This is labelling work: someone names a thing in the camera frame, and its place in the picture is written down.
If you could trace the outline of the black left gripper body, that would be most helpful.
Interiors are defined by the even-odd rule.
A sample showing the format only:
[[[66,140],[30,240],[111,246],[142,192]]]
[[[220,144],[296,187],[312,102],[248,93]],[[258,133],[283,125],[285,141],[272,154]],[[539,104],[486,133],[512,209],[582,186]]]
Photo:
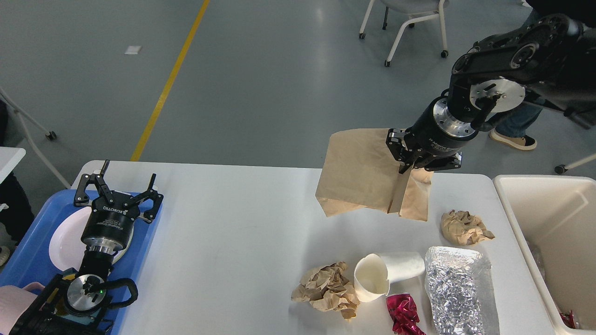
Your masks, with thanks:
[[[138,205],[131,208],[87,207],[91,214],[80,240],[88,250],[115,256],[126,249],[133,235],[134,221],[140,215]]]

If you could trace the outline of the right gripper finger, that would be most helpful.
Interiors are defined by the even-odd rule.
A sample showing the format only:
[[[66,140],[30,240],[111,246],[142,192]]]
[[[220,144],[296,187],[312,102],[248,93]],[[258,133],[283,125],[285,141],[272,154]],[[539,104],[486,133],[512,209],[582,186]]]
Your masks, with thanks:
[[[400,164],[399,174],[409,169],[419,169],[417,160],[420,145],[416,142],[411,128],[392,128],[386,136],[386,146],[393,158]]]
[[[439,157],[438,155],[424,155],[417,157],[413,167],[415,169],[424,169],[428,172],[460,169],[461,161],[462,153],[454,153],[453,155],[445,157]]]

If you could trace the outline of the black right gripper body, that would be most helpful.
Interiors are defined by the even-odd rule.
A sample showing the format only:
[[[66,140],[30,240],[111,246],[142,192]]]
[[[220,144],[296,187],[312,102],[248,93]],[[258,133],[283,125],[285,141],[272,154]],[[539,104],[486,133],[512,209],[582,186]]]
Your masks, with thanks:
[[[408,159],[421,161],[453,155],[477,134],[471,123],[460,121],[449,112],[447,97],[438,97],[405,129],[404,143]]]

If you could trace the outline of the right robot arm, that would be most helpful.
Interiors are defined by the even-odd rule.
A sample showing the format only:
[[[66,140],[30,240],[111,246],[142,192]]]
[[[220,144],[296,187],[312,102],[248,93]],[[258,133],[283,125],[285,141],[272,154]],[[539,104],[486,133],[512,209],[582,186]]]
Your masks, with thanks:
[[[595,112],[594,28],[562,13],[476,42],[453,66],[449,89],[386,145],[411,169],[458,169],[461,149],[511,116],[526,94],[565,116]]]

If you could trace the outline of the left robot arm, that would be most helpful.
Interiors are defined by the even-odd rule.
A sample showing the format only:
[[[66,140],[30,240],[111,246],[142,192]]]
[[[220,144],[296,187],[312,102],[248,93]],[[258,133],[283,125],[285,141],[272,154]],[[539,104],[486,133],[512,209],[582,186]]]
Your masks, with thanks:
[[[140,268],[163,195],[125,193],[104,178],[109,161],[53,195],[1,272],[3,335],[115,335],[138,299]]]

